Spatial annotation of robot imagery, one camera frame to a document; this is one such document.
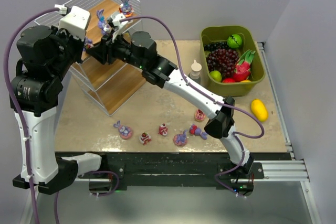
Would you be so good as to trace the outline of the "purple bunny with tube toy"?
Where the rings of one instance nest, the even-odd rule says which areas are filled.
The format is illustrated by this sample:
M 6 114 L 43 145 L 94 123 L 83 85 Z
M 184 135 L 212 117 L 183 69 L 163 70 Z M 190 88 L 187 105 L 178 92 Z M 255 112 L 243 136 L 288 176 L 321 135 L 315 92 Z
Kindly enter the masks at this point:
M 112 28 L 105 20 L 105 17 L 103 16 L 104 9 L 99 9 L 96 11 L 96 16 L 98 19 L 98 28 L 101 30 L 101 33 L 103 35 L 108 35 L 111 33 Z

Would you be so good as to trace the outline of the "purple bunny pink donut toy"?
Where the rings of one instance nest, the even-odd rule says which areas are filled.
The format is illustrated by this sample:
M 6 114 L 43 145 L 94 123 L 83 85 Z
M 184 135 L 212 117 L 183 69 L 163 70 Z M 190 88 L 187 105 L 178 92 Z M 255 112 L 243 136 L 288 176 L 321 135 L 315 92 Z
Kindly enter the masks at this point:
M 182 133 L 176 134 L 173 137 L 173 143 L 176 146 L 185 146 L 187 144 L 187 133 L 188 130 L 184 130 Z

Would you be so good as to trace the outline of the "small purple bunny strawberry toy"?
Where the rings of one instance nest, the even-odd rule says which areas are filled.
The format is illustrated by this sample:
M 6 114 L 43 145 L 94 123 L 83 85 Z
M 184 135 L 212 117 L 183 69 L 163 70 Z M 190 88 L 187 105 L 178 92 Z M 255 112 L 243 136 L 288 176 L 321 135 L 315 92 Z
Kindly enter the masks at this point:
M 199 136 L 203 140 L 207 140 L 207 133 L 202 131 L 202 129 L 195 124 L 191 125 L 189 133 L 195 136 Z

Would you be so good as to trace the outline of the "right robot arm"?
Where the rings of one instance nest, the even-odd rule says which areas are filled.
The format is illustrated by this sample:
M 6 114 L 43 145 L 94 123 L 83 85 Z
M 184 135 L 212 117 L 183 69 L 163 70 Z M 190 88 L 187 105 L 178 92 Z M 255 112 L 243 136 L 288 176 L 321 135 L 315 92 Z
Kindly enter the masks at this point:
M 233 119 L 235 100 L 213 94 L 188 78 L 176 64 L 158 54 L 156 42 L 149 33 L 138 31 L 130 41 L 126 41 L 122 35 L 105 35 L 100 42 L 87 48 L 86 53 L 102 64 L 118 59 L 139 68 L 148 83 L 171 91 L 196 106 L 209 119 L 204 127 L 205 132 L 222 142 L 230 162 L 239 173 L 250 173 L 254 159 L 236 132 Z

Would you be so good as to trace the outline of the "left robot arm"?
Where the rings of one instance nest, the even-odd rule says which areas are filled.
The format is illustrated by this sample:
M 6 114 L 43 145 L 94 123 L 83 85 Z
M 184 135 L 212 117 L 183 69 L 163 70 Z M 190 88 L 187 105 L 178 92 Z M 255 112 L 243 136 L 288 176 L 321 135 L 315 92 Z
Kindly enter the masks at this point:
M 16 43 L 21 55 L 16 76 L 11 81 L 14 95 L 25 123 L 15 111 L 22 148 L 29 144 L 31 173 L 23 163 L 21 173 L 13 179 L 15 187 L 27 189 L 29 180 L 42 194 L 52 195 L 69 187 L 75 179 L 100 169 L 102 156 L 84 153 L 71 157 L 55 154 L 55 129 L 58 95 L 62 81 L 74 62 L 81 60 L 84 40 L 66 28 L 34 26 L 25 29 Z

